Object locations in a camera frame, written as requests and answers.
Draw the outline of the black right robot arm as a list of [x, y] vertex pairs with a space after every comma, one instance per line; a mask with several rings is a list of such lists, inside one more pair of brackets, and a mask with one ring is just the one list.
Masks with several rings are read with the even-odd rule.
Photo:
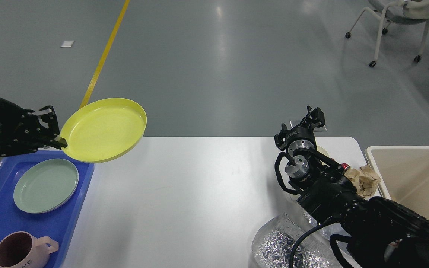
[[318, 223], [296, 240], [288, 259], [292, 268], [300, 244], [311, 234], [339, 223], [347, 236], [333, 234], [329, 244], [344, 268], [352, 265], [338, 242], [363, 268], [429, 268], [429, 220], [383, 197], [369, 200], [356, 193], [345, 177], [346, 166], [317, 151], [314, 129], [325, 125], [320, 108], [307, 107], [299, 124], [281, 125], [274, 136], [280, 153], [274, 163], [276, 180]]

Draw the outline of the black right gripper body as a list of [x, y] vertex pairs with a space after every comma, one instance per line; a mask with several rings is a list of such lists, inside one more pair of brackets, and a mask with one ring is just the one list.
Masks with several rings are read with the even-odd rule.
[[313, 128], [293, 127], [285, 131], [282, 151], [293, 155], [298, 148], [317, 150]]

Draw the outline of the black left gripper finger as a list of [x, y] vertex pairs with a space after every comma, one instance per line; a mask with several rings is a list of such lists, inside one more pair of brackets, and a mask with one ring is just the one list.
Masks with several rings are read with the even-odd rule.
[[67, 146], [67, 141], [64, 138], [48, 139], [38, 142], [38, 148], [52, 147], [61, 150], [62, 148], [65, 148]]
[[55, 109], [51, 105], [44, 106], [38, 111], [32, 111], [37, 117], [37, 127], [34, 133], [36, 142], [58, 142], [60, 128]]

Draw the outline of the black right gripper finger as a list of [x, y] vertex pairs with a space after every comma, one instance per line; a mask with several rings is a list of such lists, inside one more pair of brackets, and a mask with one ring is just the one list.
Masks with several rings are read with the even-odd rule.
[[299, 123], [300, 127], [310, 130], [325, 127], [325, 114], [320, 108], [312, 108], [311, 106], [307, 106], [307, 111], [308, 113], [305, 115], [305, 117], [303, 117], [303, 119], [301, 119]]
[[275, 146], [280, 151], [285, 151], [285, 147], [286, 147], [285, 139], [287, 134], [288, 134], [288, 127], [284, 123], [282, 123], [279, 133], [274, 136]]

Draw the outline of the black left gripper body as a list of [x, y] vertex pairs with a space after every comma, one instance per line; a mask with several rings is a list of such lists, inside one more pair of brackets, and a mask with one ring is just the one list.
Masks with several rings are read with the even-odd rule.
[[0, 98], [0, 157], [31, 154], [38, 151], [31, 136], [37, 127], [32, 110], [23, 109]]

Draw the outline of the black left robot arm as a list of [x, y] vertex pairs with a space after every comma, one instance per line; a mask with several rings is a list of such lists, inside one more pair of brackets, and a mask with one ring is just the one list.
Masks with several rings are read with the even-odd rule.
[[66, 140], [59, 135], [51, 105], [34, 111], [0, 98], [0, 157], [32, 154], [39, 148], [67, 147]]

